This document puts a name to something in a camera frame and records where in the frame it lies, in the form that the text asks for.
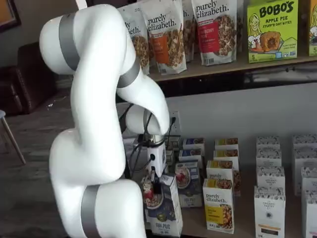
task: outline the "wooden shelf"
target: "wooden shelf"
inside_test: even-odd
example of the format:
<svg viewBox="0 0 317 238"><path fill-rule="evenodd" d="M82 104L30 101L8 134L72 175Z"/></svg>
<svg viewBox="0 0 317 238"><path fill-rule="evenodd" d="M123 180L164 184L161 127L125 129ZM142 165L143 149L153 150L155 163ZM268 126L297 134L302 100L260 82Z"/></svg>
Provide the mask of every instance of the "wooden shelf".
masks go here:
<svg viewBox="0 0 317 238"><path fill-rule="evenodd" d="M256 184L256 168L243 170L242 175L242 196L235 197L234 234L208 231L206 228L205 211L203 208L182 209L183 235L201 238L254 238L254 185ZM286 171L286 177L291 178L290 170ZM292 189L291 179L286 185L286 218L285 218L285 238L302 237L301 225L301 199L295 197Z"/></svg>
<svg viewBox="0 0 317 238"><path fill-rule="evenodd" d="M298 48L298 57L296 59L277 60L277 61L260 62L260 63L249 63L248 52L245 51L243 53L238 53L237 60L235 62L213 65L213 66L202 66L200 54L195 54L194 60L187 64L187 70L180 74L162 76L157 71L154 73L150 73L149 76L154 81L158 82L158 81L165 81L165 80L171 80L171 79L197 77L197 76L211 75L211 74L217 74L217 73L227 73L227 72L234 72L234 71L241 71L241 70L250 70L250 69L265 68L265 67L294 64L294 63L312 62L312 61L317 61L317 57L308 56L308 50L304 46Z"/></svg>

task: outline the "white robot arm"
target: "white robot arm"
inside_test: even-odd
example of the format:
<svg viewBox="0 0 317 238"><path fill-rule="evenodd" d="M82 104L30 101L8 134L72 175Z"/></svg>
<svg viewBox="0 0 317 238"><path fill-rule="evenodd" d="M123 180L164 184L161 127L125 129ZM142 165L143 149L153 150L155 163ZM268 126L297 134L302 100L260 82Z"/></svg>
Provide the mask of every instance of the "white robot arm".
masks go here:
<svg viewBox="0 0 317 238"><path fill-rule="evenodd" d="M117 180L125 153L115 94L153 113L148 131L161 138L169 128L169 113L159 86L142 73L120 13L97 5L52 19L41 31L40 48L52 71L75 73L75 128L58 135L50 153L51 180L67 233L73 238L145 238L140 188ZM133 106L127 124L143 133L135 121L139 117L144 109Z"/></svg>

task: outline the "granola bag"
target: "granola bag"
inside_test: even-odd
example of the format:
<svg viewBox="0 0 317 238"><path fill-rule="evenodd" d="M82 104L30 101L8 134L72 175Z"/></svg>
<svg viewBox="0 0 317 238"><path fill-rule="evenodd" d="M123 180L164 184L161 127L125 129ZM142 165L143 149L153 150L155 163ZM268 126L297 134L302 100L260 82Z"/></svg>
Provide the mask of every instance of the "granola bag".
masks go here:
<svg viewBox="0 0 317 238"><path fill-rule="evenodd" d="M194 43L196 33L196 20L192 7L192 0L183 0L184 15L184 48L186 62L190 62L194 58Z"/></svg>
<svg viewBox="0 0 317 238"><path fill-rule="evenodd" d="M123 6L118 9L130 33L136 56L144 74L149 74L149 44L148 31L138 3Z"/></svg>
<svg viewBox="0 0 317 238"><path fill-rule="evenodd" d="M237 0L192 0L202 65L236 60Z"/></svg>
<svg viewBox="0 0 317 238"><path fill-rule="evenodd" d="M139 2L162 75L186 70L181 0Z"/></svg>

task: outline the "oat bites box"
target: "oat bites box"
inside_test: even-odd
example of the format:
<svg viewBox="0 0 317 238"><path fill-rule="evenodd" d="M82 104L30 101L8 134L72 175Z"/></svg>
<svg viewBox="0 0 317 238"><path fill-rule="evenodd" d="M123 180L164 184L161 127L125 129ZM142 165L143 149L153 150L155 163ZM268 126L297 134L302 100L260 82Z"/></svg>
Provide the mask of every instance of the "oat bites box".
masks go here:
<svg viewBox="0 0 317 238"><path fill-rule="evenodd" d="M203 191L197 162L178 163L175 166L178 195L181 207L201 207Z"/></svg>
<svg viewBox="0 0 317 238"><path fill-rule="evenodd" d="M232 181L205 179L203 185L207 229L234 233Z"/></svg>
<svg viewBox="0 0 317 238"><path fill-rule="evenodd" d="M153 234L180 237L183 218L175 176L162 175L160 193L155 194L149 177L142 180L143 198Z"/></svg>
<svg viewBox="0 0 317 238"><path fill-rule="evenodd" d="M298 0L261 0L248 6L249 62L297 57Z"/></svg>
<svg viewBox="0 0 317 238"><path fill-rule="evenodd" d="M285 237L285 205L283 188L255 187L254 211L257 238Z"/></svg>

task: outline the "wall socket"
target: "wall socket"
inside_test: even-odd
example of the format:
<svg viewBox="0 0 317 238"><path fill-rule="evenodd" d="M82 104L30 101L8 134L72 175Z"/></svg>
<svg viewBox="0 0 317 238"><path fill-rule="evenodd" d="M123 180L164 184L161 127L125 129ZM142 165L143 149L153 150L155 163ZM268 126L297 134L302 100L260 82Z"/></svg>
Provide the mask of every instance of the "wall socket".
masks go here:
<svg viewBox="0 0 317 238"><path fill-rule="evenodd" d="M178 111L169 112L169 117L170 117L170 121L172 121L172 117L176 118L176 121L172 125L172 128L170 130L170 134L171 135L181 135L182 134L182 129L181 129L181 126L180 126L179 112Z"/></svg>

